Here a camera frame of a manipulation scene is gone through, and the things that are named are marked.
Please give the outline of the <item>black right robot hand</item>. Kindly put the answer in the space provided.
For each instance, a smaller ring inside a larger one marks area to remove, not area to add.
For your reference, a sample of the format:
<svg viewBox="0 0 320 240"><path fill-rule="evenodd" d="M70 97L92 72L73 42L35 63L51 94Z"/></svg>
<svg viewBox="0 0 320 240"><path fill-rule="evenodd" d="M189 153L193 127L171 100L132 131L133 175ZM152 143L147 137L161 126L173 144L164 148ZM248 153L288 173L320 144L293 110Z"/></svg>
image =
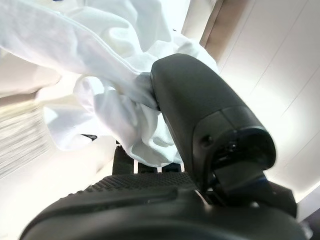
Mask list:
<svg viewBox="0 0 320 240"><path fill-rule="evenodd" d="M107 176L44 209L23 240L304 240L291 190L273 187L272 137L213 70L186 54L152 65L184 172Z"/></svg>

